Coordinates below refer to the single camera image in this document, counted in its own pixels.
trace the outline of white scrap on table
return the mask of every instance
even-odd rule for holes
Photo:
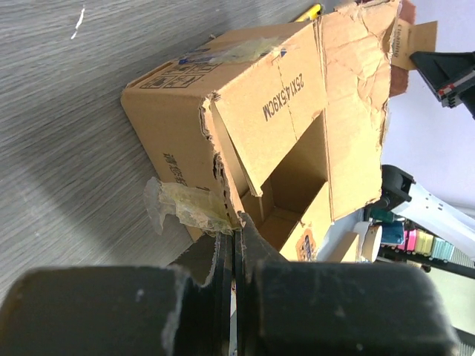
[[[83,5],[82,10],[81,10],[81,15],[79,15],[79,20],[77,20],[77,23],[76,23],[76,31],[74,31],[73,35],[71,36],[71,39],[74,39],[74,37],[76,37],[77,35],[77,30],[79,29],[79,26],[81,26],[82,20],[84,19],[85,10],[86,10],[86,7],[85,5]]]

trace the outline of white wall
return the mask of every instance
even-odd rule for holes
[[[413,3],[416,23],[439,22],[437,51],[475,50],[474,0]],[[463,105],[443,108],[417,71],[410,72],[409,91],[390,100],[381,161],[414,175],[443,200],[475,207],[475,120]]]
[[[456,328],[475,334],[475,280],[432,268],[428,274]]]

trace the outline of black shelf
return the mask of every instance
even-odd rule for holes
[[[396,252],[396,250],[393,250],[391,247],[387,246],[381,247],[379,249],[379,256],[384,257],[385,255],[391,257],[398,257],[403,260],[422,263],[424,265],[428,265],[437,269],[441,269],[443,271],[458,274],[459,276],[464,276],[475,280],[475,268],[462,266],[452,262],[444,262],[441,260],[430,260],[429,257],[422,256],[420,254],[408,254],[404,251]]]

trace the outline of yellow marker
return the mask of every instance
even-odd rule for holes
[[[300,15],[294,22],[315,20],[318,15],[321,15],[322,12],[323,12],[323,6],[321,6],[320,4],[313,5],[310,9],[308,9],[302,15]]]

